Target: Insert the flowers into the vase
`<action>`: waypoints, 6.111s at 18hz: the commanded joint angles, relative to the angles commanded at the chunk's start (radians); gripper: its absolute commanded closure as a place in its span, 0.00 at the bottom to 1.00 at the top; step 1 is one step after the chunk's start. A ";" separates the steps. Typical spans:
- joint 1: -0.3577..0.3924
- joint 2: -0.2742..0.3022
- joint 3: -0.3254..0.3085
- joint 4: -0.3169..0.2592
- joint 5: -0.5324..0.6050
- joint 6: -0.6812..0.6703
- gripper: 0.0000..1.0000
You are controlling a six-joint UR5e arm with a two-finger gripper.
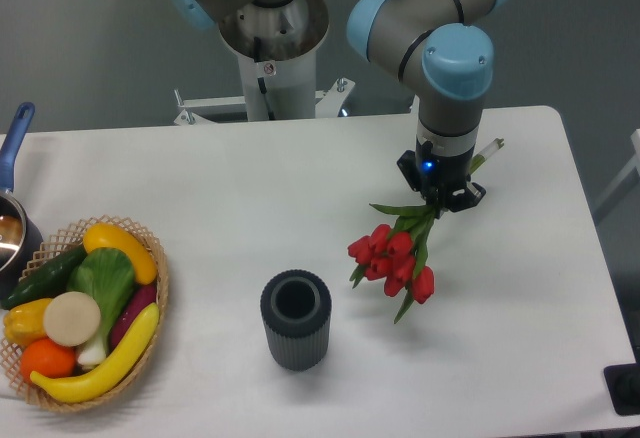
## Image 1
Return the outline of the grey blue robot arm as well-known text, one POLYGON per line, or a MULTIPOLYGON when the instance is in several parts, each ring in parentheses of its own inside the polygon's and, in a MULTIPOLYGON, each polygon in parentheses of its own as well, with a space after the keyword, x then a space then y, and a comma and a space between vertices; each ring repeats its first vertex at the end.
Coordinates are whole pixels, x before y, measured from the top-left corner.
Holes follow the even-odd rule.
MULTIPOLYGON (((252 121, 314 118, 316 51, 329 27, 323 0, 171 0, 194 27, 217 27, 235 53, 252 121)), ((484 189, 471 179, 494 47, 476 21, 506 0, 359 0, 349 45, 418 98, 416 144, 398 161, 430 205, 458 212, 484 189)))

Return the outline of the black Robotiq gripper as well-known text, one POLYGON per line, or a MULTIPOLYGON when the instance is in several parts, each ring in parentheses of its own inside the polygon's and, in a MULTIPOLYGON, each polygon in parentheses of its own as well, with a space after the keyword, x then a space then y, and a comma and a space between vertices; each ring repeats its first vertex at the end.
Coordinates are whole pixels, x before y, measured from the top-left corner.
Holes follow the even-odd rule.
POLYGON ((486 189, 469 182, 470 164, 475 146, 462 154, 441 156, 432 142, 416 139, 415 152, 406 150, 397 160, 397 166, 409 187, 427 195, 433 190, 444 193, 441 207, 460 212, 477 206, 486 195, 486 189))

